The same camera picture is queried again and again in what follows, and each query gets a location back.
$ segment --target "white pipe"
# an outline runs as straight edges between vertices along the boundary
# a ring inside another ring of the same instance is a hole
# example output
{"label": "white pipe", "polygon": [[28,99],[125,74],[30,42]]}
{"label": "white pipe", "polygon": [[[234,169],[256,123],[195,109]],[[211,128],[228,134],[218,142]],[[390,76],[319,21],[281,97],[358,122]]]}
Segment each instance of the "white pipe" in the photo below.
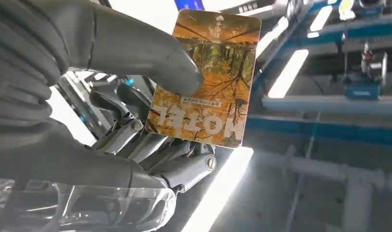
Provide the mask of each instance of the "white pipe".
{"label": "white pipe", "polygon": [[287,165],[286,168],[293,172],[339,182],[358,178],[378,189],[392,190],[392,175],[384,174],[382,171],[374,172],[347,165],[313,159],[309,160],[300,157],[286,158],[285,156],[269,152],[261,152],[259,155],[264,157],[263,160],[265,162],[263,164],[268,166],[282,167],[283,165]]}
{"label": "white pipe", "polygon": [[392,96],[382,96],[379,101],[354,101],[344,96],[286,96],[281,99],[264,96],[262,104],[272,110],[392,115]]}
{"label": "white pipe", "polygon": [[374,189],[371,184],[360,180],[350,180],[347,184],[343,232],[367,232],[372,210]]}

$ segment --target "robotic hand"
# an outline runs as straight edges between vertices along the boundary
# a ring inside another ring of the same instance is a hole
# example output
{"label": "robotic hand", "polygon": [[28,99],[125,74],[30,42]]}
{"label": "robotic hand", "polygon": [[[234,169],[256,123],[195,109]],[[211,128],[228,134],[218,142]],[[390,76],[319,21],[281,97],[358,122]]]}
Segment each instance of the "robotic hand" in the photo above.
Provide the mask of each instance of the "robotic hand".
{"label": "robotic hand", "polygon": [[144,134],[128,159],[121,157],[143,126],[100,93],[91,98],[114,112],[118,127],[93,147],[81,145],[49,118],[45,101],[70,69],[141,74],[181,95],[204,80],[176,39],[110,8],[88,0],[0,0],[0,231],[163,226],[175,191],[214,169],[214,149],[180,141],[155,152],[166,137]]}

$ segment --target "robotic arm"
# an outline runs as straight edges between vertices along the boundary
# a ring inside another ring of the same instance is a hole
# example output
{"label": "robotic arm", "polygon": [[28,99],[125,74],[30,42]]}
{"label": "robotic arm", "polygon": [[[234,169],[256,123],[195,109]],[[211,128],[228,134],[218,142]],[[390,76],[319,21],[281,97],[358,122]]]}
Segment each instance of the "robotic arm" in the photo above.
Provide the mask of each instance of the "robotic arm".
{"label": "robotic arm", "polygon": [[[30,218],[32,212],[50,209],[21,206],[25,193],[52,190],[57,192],[56,213],[46,217],[49,223],[29,228],[158,228],[173,214],[167,209],[174,208],[175,195],[166,181],[136,162],[81,145],[49,118],[49,87],[69,69],[141,74],[182,95],[196,92],[204,80],[176,39],[112,9],[88,0],[0,0],[0,231],[12,226],[13,217],[21,221],[22,214]],[[171,175],[169,168],[159,169]],[[181,183],[177,177],[171,180]],[[76,196],[90,197],[81,203]],[[104,201],[108,214],[86,209],[94,207],[93,196]],[[140,203],[130,203],[137,198]],[[127,213],[142,211],[139,218]]]}

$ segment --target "blue machine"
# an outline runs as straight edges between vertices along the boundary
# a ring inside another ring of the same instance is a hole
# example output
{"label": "blue machine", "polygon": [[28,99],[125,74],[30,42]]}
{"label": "blue machine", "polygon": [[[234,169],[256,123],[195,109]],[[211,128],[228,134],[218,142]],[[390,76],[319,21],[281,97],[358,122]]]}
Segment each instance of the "blue machine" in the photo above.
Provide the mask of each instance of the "blue machine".
{"label": "blue machine", "polygon": [[360,0],[362,16],[376,17],[384,11],[386,0]]}
{"label": "blue machine", "polygon": [[347,74],[345,96],[353,100],[378,100],[385,85],[387,54],[372,54],[368,43],[364,44],[361,71]]}

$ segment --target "card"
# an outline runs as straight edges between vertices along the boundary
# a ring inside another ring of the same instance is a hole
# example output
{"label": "card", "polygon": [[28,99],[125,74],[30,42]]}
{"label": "card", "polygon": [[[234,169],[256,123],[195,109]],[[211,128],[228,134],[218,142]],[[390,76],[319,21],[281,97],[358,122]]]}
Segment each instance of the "card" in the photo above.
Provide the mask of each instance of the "card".
{"label": "card", "polygon": [[157,86],[146,130],[184,140],[241,145],[261,21],[216,12],[181,10],[173,36],[205,80],[192,96]]}

